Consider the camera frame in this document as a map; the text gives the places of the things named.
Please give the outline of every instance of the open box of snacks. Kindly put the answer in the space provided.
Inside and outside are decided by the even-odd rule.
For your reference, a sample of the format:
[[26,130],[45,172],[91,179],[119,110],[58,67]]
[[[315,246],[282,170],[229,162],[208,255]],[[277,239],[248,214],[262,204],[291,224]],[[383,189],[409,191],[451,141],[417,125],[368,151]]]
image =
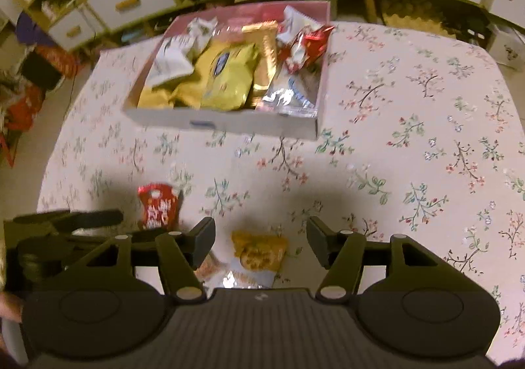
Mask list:
[[124,102],[143,126],[316,139],[326,93],[326,1],[177,17]]

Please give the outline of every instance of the drawer handle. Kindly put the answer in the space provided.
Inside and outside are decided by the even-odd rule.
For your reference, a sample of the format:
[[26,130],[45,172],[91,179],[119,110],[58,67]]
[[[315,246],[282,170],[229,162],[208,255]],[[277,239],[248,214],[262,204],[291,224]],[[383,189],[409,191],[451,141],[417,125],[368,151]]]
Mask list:
[[68,32],[66,32],[66,36],[68,38],[72,39],[73,37],[78,36],[80,34],[80,32],[82,32],[82,30],[80,29],[80,26],[76,26],[76,27],[73,27]]
[[123,0],[115,5],[115,9],[119,12],[127,11],[129,9],[140,6],[140,0]]

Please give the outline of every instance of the pink box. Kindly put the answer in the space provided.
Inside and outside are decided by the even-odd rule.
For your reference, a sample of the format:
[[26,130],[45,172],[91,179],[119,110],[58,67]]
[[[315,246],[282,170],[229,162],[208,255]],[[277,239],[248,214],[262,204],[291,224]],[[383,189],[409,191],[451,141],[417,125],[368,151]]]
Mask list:
[[[327,1],[264,2],[219,7],[180,15],[168,27],[163,38],[182,34],[188,23],[196,17],[207,20],[217,17],[219,25],[230,26],[240,26],[274,19],[280,22],[284,20],[284,8],[287,6],[292,6],[322,24],[330,22],[330,3]],[[317,139],[321,131],[320,123],[325,105],[327,56],[325,56],[321,70],[321,83],[316,103],[318,115],[315,118],[287,116],[259,110],[223,112],[191,108],[163,110],[138,108],[138,99],[161,43],[162,40],[158,42],[158,45],[144,64],[122,107],[124,113],[136,123],[143,126],[163,126],[165,128],[211,129],[233,133],[257,133],[270,136]]]

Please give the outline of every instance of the metal screw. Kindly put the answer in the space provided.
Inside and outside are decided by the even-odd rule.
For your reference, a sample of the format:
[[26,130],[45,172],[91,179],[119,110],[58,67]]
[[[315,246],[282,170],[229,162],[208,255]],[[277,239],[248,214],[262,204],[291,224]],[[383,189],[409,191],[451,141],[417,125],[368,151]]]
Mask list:
[[340,286],[325,286],[321,289],[321,296],[326,299],[341,299],[347,294]]
[[193,286],[185,286],[180,288],[175,294],[184,301],[192,301],[201,297],[202,290]]

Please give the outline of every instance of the white snack package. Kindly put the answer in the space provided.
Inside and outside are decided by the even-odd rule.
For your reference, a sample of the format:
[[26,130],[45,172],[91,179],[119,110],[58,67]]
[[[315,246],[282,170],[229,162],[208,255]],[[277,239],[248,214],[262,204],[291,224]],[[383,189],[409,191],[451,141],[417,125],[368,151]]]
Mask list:
[[322,24],[307,17],[297,9],[287,6],[284,9],[284,21],[281,23],[284,31],[277,34],[277,40],[283,45],[293,42],[297,34],[306,26],[312,30],[318,30]]
[[144,86],[153,88],[192,74],[193,63],[208,46],[216,26],[216,18],[211,21],[194,18],[186,27],[187,34],[165,39],[155,56]]

